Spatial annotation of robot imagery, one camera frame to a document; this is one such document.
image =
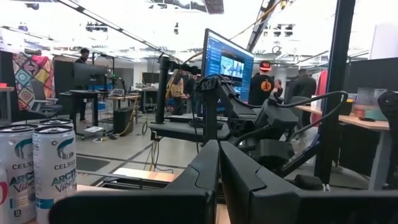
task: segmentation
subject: person in red cap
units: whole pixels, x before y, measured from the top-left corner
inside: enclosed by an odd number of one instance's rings
[[[261,106],[270,96],[274,89],[274,81],[268,75],[271,71],[271,63],[269,61],[260,62],[260,73],[255,74],[251,78],[249,104]]]

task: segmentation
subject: computer monitor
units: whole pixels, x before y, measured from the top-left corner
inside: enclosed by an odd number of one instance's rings
[[[105,85],[108,70],[101,65],[88,65],[85,63],[73,64],[73,81],[75,86]]]
[[[249,100],[254,54],[206,29],[203,44],[202,75],[224,75],[241,87],[240,99]]]
[[[142,82],[146,83],[158,83],[160,78],[159,73],[152,73],[152,72],[143,72],[142,73]]]

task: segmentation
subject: energy drink can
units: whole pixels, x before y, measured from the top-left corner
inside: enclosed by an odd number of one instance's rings
[[[9,219],[7,170],[0,161],[0,223],[12,224]]]
[[[77,189],[75,132],[71,126],[36,128],[33,144],[37,222],[48,224],[52,205]]]
[[[73,121],[70,119],[46,119],[43,121],[39,121],[39,127],[60,126],[60,125],[73,127]]]
[[[20,224],[33,220],[35,211],[32,133],[35,125],[0,128],[0,160],[7,170],[9,218]]]

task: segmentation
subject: computer tower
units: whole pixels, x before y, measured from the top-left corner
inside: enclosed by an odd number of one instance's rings
[[[134,122],[132,120],[133,111],[133,107],[126,107],[113,111],[113,131],[115,134],[121,134],[120,136],[125,136],[132,132],[134,126]]]

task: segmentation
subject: red cap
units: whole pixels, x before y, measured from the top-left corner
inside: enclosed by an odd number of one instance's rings
[[[263,72],[271,71],[271,63],[267,60],[260,62],[260,70]]]

